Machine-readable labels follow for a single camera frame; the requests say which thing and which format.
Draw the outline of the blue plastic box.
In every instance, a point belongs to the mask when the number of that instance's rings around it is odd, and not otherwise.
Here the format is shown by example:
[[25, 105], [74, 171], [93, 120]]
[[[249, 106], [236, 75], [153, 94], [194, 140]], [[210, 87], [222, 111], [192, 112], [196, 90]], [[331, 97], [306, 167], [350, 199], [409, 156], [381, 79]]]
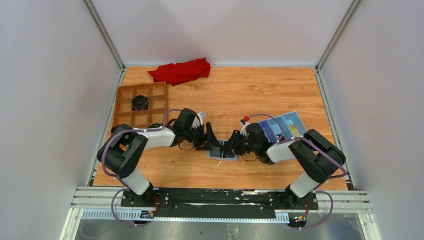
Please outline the blue plastic box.
[[279, 137], [286, 140], [300, 137], [307, 132], [307, 128], [296, 111], [287, 112], [274, 118], [276, 120], [268, 118], [258, 122], [272, 143], [276, 143]]

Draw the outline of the black credit card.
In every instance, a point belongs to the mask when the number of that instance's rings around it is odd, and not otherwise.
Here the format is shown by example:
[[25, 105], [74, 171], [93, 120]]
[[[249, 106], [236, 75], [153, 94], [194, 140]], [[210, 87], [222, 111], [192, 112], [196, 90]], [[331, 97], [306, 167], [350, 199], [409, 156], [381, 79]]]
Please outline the black credit card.
[[209, 151], [209, 156], [211, 158], [222, 159], [224, 156], [224, 153], [220, 150], [220, 148], [221, 147], [212, 146], [211, 150]]

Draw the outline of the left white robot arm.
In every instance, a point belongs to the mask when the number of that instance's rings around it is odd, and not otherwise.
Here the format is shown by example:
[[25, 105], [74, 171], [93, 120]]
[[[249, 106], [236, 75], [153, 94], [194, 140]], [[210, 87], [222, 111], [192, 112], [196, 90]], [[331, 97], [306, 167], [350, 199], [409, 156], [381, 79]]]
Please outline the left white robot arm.
[[126, 123], [117, 125], [110, 138], [97, 152], [103, 172], [117, 178], [127, 190], [134, 193], [140, 206], [153, 201], [153, 185], [141, 174], [137, 165], [145, 150], [174, 147], [183, 141], [192, 143], [197, 151], [221, 147], [210, 122], [204, 122], [204, 113], [189, 108], [178, 110], [178, 117], [156, 128], [133, 128]]

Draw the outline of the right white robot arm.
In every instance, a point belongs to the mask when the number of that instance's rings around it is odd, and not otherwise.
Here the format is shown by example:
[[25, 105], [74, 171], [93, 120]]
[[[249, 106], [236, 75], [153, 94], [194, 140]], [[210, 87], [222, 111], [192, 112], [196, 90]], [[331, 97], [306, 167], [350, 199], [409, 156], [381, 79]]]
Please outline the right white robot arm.
[[344, 177], [346, 157], [344, 153], [315, 129], [300, 136], [269, 141], [264, 128], [257, 122], [250, 123], [245, 116], [241, 130], [234, 130], [227, 142], [220, 147], [224, 153], [244, 155], [254, 153], [263, 164], [277, 164], [295, 159], [303, 172], [285, 189], [286, 204], [298, 209], [306, 201], [306, 195], [329, 179]]

